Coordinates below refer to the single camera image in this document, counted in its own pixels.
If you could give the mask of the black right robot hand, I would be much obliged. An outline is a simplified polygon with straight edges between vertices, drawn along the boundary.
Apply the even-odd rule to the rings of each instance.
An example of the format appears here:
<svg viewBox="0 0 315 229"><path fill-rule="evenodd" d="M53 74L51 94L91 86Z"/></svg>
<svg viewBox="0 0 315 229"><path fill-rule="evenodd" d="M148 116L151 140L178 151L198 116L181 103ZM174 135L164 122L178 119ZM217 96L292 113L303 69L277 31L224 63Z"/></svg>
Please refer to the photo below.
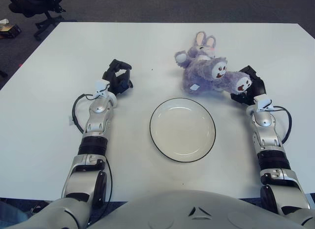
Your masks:
<svg viewBox="0 0 315 229"><path fill-rule="evenodd" d="M256 75L256 71L249 65L241 69L240 72L249 75L252 84L245 92L242 92L238 95L230 94L231 99L238 103L254 105L255 96L266 94L264 82Z"/></svg>

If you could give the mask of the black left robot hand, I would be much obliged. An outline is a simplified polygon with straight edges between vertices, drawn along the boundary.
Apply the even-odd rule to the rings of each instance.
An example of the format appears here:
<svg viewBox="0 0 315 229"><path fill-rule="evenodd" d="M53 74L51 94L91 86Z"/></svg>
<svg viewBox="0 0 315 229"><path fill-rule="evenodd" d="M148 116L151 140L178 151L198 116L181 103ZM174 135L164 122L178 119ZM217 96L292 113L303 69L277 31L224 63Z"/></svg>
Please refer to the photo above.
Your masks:
<svg viewBox="0 0 315 229"><path fill-rule="evenodd" d="M107 80L110 83L108 91L117 95L122 94L129 88L133 88L133 83L130 80L131 70L131 65L114 59L102 76L103 80Z"/></svg>

